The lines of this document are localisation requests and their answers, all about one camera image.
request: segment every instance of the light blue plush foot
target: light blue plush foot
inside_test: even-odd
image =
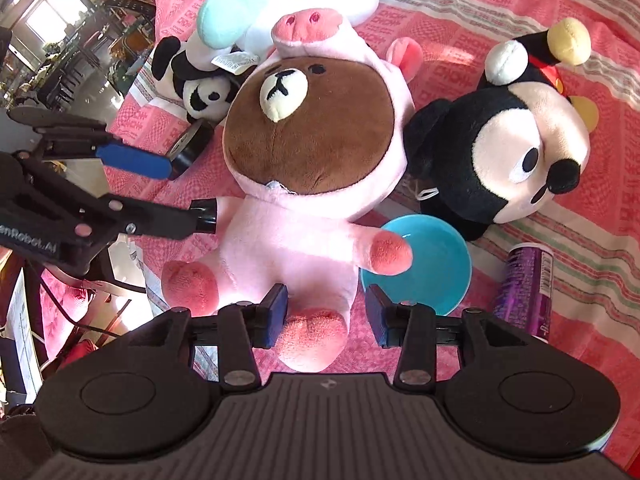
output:
[[[268,0],[205,0],[198,11],[198,35],[213,48],[232,46],[254,23]]]

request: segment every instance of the bear nose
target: bear nose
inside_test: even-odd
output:
[[[260,88],[260,108],[277,123],[295,112],[305,100],[308,81],[304,72],[287,68],[268,76]]]
[[[569,193],[580,182],[580,164],[570,158],[556,160],[546,174],[546,186],[553,194]]]
[[[342,15],[333,9],[307,9],[280,18],[272,34],[287,43],[324,41],[338,33]]]

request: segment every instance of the black tape roll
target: black tape roll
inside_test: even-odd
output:
[[[169,180],[175,180],[191,167],[206,149],[213,133],[213,126],[198,119],[175,141],[166,154],[172,168]]]

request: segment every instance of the purple cylindrical container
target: purple cylindrical container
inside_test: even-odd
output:
[[[494,304],[494,316],[543,341],[549,340],[554,256],[541,244],[519,244],[509,251],[507,275]]]

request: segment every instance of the panda plush toy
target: panda plush toy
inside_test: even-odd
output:
[[[229,111],[242,80],[221,68],[210,72],[189,63],[186,43],[175,36],[159,41],[151,63],[156,92],[165,98],[182,101],[187,120],[204,119],[218,124]]]
[[[580,182],[595,104],[569,96],[556,65],[589,59],[591,39],[573,18],[496,45],[478,89],[436,100],[404,129],[408,171],[434,188],[420,210],[465,240],[523,218]]]

